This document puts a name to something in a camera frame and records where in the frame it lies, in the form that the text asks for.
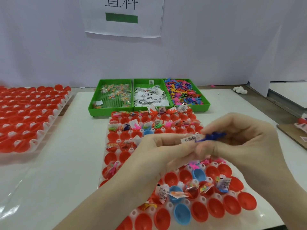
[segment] forearm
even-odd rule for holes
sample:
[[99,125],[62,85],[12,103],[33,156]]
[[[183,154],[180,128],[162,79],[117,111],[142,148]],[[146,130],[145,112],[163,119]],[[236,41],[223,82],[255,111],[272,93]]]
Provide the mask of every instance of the forearm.
[[289,230],[307,228],[307,192],[293,179],[272,184],[260,193]]
[[135,208],[130,195],[129,181],[116,174],[76,207],[54,230],[116,229]]

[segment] green plastic tray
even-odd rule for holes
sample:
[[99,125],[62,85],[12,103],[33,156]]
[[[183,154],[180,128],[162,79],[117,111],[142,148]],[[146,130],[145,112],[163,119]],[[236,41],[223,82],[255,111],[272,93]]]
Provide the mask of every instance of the green plastic tray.
[[[154,85],[150,85],[149,80],[153,80]],[[165,91],[167,100],[169,101],[169,106],[166,106],[166,109],[172,108],[174,106],[173,101],[171,99],[171,96],[169,95],[169,92],[167,91],[167,88],[166,88],[166,85],[165,85],[163,79],[134,79],[133,80],[133,95],[132,96],[134,97],[134,90],[135,90],[136,87],[151,88],[151,87],[154,87],[155,85],[159,85],[160,89]],[[134,102],[133,102],[133,111],[141,111],[141,110],[148,110],[148,108],[146,106],[135,107]]]
[[[119,85],[119,84],[129,84],[130,90],[132,91],[131,79],[105,79],[100,80],[95,93],[92,97],[92,100],[88,106],[88,111],[91,116],[110,116],[113,111],[133,111],[133,94],[131,93],[131,107],[122,107],[124,102],[120,99],[119,96],[116,96],[115,99],[109,99],[108,95],[112,93],[111,91],[107,93],[101,93],[100,89],[103,85]],[[111,107],[111,108],[101,108],[94,109],[93,101],[103,101],[103,107]]]
[[194,112],[205,112],[205,111],[207,111],[209,109],[210,102],[208,102],[208,100],[205,98],[205,96],[200,92],[200,90],[197,88],[197,86],[194,85],[194,83],[190,79],[183,79],[183,78],[172,78],[172,79],[184,80],[184,81],[187,81],[187,82],[191,83],[192,88],[194,89],[194,91],[197,94],[201,95],[201,100],[203,101],[203,105],[192,105],[192,104],[189,104],[189,106],[192,108],[192,110]]

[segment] colorful toy pieces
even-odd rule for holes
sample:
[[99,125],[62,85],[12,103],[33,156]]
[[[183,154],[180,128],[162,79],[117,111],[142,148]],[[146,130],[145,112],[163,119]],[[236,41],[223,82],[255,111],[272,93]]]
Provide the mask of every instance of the colorful toy pieces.
[[[167,110],[155,115],[148,111],[113,112],[111,116],[106,137],[105,165],[99,179],[99,187],[112,179],[134,153],[144,135],[200,135],[203,128],[191,109],[186,112]],[[195,140],[195,135],[188,140]],[[204,140],[216,140],[224,136],[225,133],[214,132],[206,135]],[[244,192],[243,183],[234,176],[224,159],[206,158],[203,161],[190,161],[185,166],[166,173],[148,200],[132,210],[116,230],[179,229],[178,224],[188,225],[192,221],[210,222],[213,217],[223,218],[226,212],[233,215],[232,218],[238,218],[236,215],[240,214],[242,209],[254,210],[256,207],[256,199]]]
[[201,94],[197,94],[189,82],[171,78],[167,78],[164,82],[174,105],[181,105],[182,103],[203,105]]

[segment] right hand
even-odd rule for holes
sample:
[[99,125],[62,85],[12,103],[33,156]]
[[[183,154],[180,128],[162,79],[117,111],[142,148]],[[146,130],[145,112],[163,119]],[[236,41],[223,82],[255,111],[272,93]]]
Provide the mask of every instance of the right hand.
[[203,128],[202,134],[226,132],[220,141],[204,141],[196,148],[199,158],[218,156],[235,165],[248,185],[259,194],[293,178],[279,144],[277,131],[264,121],[229,113]]

